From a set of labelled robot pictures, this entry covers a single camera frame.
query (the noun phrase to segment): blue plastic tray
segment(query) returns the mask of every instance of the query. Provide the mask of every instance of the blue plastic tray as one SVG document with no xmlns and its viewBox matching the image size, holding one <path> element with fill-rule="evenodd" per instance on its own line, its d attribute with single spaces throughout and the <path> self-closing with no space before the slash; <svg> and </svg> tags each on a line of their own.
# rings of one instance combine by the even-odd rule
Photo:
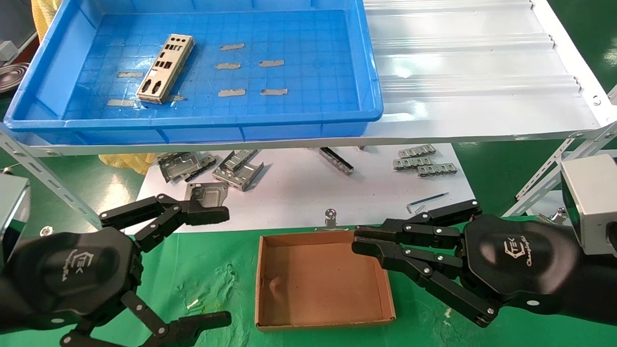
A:
<svg viewBox="0 0 617 347">
<path fill-rule="evenodd" d="M 147 72 L 171 33 L 195 40 L 186 100 L 141 103 L 143 78 L 118 72 Z M 382 112 L 362 0 L 65 0 L 4 122 L 52 144 L 187 143 L 359 136 Z"/>
</svg>

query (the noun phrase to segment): corrugated white panel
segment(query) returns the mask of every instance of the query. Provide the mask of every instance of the corrugated white panel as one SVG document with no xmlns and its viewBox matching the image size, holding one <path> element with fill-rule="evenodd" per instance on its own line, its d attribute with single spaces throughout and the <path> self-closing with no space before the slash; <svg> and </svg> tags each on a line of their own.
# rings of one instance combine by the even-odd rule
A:
<svg viewBox="0 0 617 347">
<path fill-rule="evenodd" d="M 365 8 L 386 114 L 366 136 L 546 138 L 606 124 L 556 50 L 569 38 L 556 42 L 529 0 L 365 0 Z"/>
</svg>

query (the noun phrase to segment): logo on robot hand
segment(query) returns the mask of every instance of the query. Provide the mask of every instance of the logo on robot hand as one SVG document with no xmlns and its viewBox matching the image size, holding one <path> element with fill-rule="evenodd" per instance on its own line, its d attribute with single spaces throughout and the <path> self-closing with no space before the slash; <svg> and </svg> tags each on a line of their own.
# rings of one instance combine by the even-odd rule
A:
<svg viewBox="0 0 617 347">
<path fill-rule="evenodd" d="M 516 242 L 515 238 L 509 238 L 503 242 L 503 248 L 505 254 L 517 259 L 527 254 L 527 266 L 531 266 L 531 248 L 529 247 L 529 241 L 525 236 L 521 236 L 521 242 Z"/>
<path fill-rule="evenodd" d="M 76 274 L 83 274 L 83 269 L 86 267 L 90 267 L 92 264 L 92 259 L 94 258 L 94 254 L 89 252 L 82 252 L 80 254 L 77 253 L 77 249 L 73 249 L 71 253 L 68 254 L 68 257 L 64 261 L 64 266 L 62 267 L 62 281 L 66 281 L 68 279 L 68 274 L 70 269 L 76 269 Z"/>
</svg>

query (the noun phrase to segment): white table surface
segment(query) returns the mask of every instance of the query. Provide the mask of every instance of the white table surface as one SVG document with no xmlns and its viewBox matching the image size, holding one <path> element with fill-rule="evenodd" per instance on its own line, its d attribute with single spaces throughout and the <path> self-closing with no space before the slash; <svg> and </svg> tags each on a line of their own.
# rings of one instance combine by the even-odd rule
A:
<svg viewBox="0 0 617 347">
<path fill-rule="evenodd" d="M 315 150 L 307 148 L 264 149 L 251 164 L 264 162 L 258 183 L 249 191 L 230 188 L 223 203 L 230 210 L 230 220 L 216 225 L 181 226 L 177 232 L 220 232 L 324 225 L 325 210 L 337 211 L 338 225 L 380 224 L 386 218 L 411 217 L 405 206 L 419 199 L 449 192 L 447 196 L 424 203 L 426 210 L 474 199 L 465 173 L 450 144 L 434 144 L 437 153 L 430 156 L 435 163 L 454 163 L 456 175 L 417 176 L 415 170 L 397 172 L 392 160 L 404 146 L 367 146 L 333 148 L 355 168 L 350 177 L 343 175 Z M 225 158 L 228 151 L 210 154 Z M 192 183 L 216 182 L 213 169 Z M 138 199 L 167 194 L 184 199 L 184 181 L 165 183 L 158 165 L 152 165 L 139 191 Z M 146 223 L 127 228 L 135 234 Z"/>
</svg>

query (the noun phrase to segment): metal bracket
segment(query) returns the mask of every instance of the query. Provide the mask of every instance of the metal bracket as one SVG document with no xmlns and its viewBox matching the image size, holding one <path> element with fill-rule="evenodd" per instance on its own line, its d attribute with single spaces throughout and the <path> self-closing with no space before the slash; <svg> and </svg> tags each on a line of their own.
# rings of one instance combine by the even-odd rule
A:
<svg viewBox="0 0 617 347">
<path fill-rule="evenodd" d="M 531 206 L 533 206 L 541 197 L 545 196 L 551 189 L 555 188 L 557 184 L 560 182 L 560 173 L 561 166 L 559 163 L 562 161 L 570 161 L 577 158 L 589 157 L 596 154 L 599 150 L 601 150 L 604 146 L 607 145 L 611 141 L 611 139 L 615 135 L 615 131 L 617 131 L 617 122 L 613 122 L 610 125 L 603 128 L 603 132 L 599 134 L 598 137 L 594 139 L 585 140 L 580 146 L 578 146 L 572 154 L 570 154 L 566 158 L 561 158 L 561 154 L 568 147 L 569 143 L 573 141 L 573 139 L 568 139 L 564 141 L 564 143 L 555 151 L 555 153 L 547 160 L 546 163 L 534 174 L 532 180 L 528 182 L 527 185 L 521 191 L 525 191 L 525 188 L 532 182 L 534 182 L 537 178 L 541 177 L 542 173 L 547 170 L 553 163 L 557 163 L 549 173 L 547 173 L 541 180 L 539 180 L 536 185 L 531 186 L 524 192 L 522 196 L 518 199 L 518 201 L 503 214 L 504 217 L 511 217 L 516 215 L 522 215 L 525 211 L 527 211 Z"/>
<path fill-rule="evenodd" d="M 38 180 L 58 195 L 61 200 L 79 213 L 79 215 L 84 217 L 88 223 L 99 229 L 101 227 L 101 221 L 96 212 L 94 212 L 79 196 L 68 190 L 60 178 L 49 170 L 40 159 L 33 157 L 26 148 L 13 140 L 10 135 L 11 133 L 12 132 L 6 125 L 0 122 L 0 148 L 15 158 L 19 164 L 22 164 L 24 168 L 30 171 Z"/>
</svg>

